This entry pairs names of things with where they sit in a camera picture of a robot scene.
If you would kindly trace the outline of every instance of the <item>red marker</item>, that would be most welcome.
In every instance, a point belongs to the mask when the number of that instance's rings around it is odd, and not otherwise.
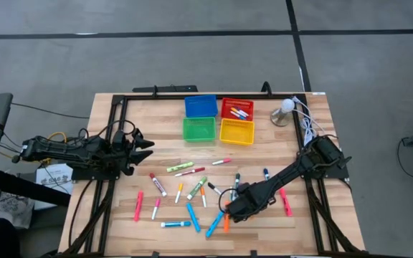
[[[230,162],[230,161],[232,161],[232,159],[230,159],[230,158],[225,158],[225,159],[223,159],[222,161],[215,161],[215,162],[213,162],[213,165],[219,165],[219,164],[223,164],[223,163],[228,163],[228,162]]]
[[[204,171],[205,168],[196,168],[193,169],[191,171],[187,171],[187,172],[183,172],[183,173],[177,173],[175,176],[184,176],[184,175],[189,175],[190,173],[196,173],[196,172],[200,172],[200,171]]]
[[[143,205],[143,191],[139,191],[138,199],[136,201],[135,216],[133,217],[134,221],[138,221],[140,219],[140,212],[141,212],[142,205]]]
[[[166,192],[163,189],[162,185],[158,182],[156,176],[153,173],[150,173],[149,176],[151,177],[152,182],[154,182],[154,184],[157,186],[157,189],[162,193],[162,196],[165,197]]]
[[[285,206],[286,215],[293,216],[293,212],[291,211],[291,207],[290,207],[290,202],[288,201],[288,198],[286,197],[285,189],[283,189],[283,187],[280,188],[280,195],[281,195],[281,199],[283,200],[283,205]]]

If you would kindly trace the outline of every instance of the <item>white paper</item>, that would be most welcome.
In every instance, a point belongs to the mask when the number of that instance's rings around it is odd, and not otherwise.
[[[71,182],[72,168],[66,164],[55,164],[47,166],[46,168],[38,168],[36,170],[36,183],[43,186],[53,188],[57,191],[62,191],[67,194],[72,192],[72,182]],[[48,204],[43,201],[35,201],[34,209],[46,209],[56,206],[55,204]]]

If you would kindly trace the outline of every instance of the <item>green marker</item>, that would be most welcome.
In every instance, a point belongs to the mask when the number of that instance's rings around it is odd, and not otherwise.
[[[188,168],[188,167],[193,166],[193,165],[194,165],[194,162],[188,162],[188,163],[177,165],[177,166],[174,166],[174,167],[171,167],[171,168],[167,168],[166,171],[170,173],[170,172],[178,171],[178,170],[183,169],[183,168]]]
[[[192,197],[194,197],[194,195],[197,194],[197,192],[199,191],[201,186],[204,185],[205,182],[207,182],[207,177],[206,176],[201,178],[200,182],[194,187],[194,189],[192,189],[191,193],[187,196],[187,199],[191,200]]]

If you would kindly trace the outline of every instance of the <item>red basket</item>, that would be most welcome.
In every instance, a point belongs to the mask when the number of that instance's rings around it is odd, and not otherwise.
[[[253,102],[252,101],[238,100],[238,99],[232,99],[232,98],[227,98],[227,97],[222,99],[221,117],[241,120],[240,118],[236,117],[230,112],[232,111],[232,108],[243,110],[245,113],[248,114],[245,120],[252,121],[252,113],[253,113]]]

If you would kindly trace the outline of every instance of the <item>green basket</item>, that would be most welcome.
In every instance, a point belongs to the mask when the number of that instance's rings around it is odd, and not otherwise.
[[[184,118],[183,139],[189,142],[211,141],[216,138],[214,118]]]

